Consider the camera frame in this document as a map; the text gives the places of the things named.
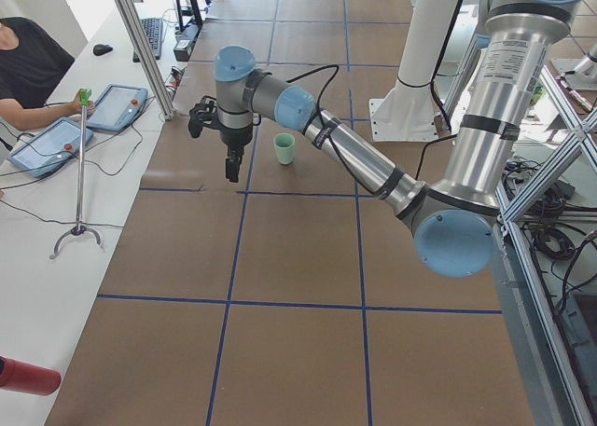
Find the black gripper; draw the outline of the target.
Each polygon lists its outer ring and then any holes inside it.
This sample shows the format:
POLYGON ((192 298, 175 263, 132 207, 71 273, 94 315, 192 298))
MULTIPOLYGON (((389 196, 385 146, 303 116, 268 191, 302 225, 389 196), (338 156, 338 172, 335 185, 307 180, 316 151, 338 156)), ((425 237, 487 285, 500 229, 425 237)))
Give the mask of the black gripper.
POLYGON ((222 127, 220 129, 220 139, 228 149, 225 159, 226 178, 232 183, 238 183, 244 148, 253 139, 253 127, 246 126, 241 129, 222 127))

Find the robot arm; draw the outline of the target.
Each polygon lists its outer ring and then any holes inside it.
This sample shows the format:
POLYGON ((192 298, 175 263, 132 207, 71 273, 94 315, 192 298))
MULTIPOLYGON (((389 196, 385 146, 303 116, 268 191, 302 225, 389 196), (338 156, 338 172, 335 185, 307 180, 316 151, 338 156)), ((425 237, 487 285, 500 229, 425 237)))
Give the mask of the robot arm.
POLYGON ((224 47, 215 56, 215 124, 229 149, 227 177, 237 178, 254 117, 263 116, 301 133, 386 201, 428 268, 452 278, 474 275, 493 257, 495 191, 548 51, 569 35, 580 1, 489 0, 489 44, 448 165, 431 185, 408 175, 307 90, 259 69, 248 48, 224 47))

